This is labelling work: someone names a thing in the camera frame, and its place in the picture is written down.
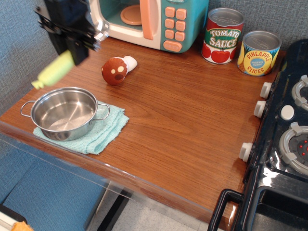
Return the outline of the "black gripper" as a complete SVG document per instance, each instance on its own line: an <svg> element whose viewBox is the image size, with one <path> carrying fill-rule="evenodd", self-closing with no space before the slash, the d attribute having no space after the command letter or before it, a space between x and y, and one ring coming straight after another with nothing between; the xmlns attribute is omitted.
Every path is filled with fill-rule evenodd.
<svg viewBox="0 0 308 231"><path fill-rule="evenodd" d="M49 38L61 55L69 50L75 65L89 56L89 49L95 50L95 28L88 20L89 3L86 0L45 0L44 6L36 6L40 26L48 32Z"/></svg>

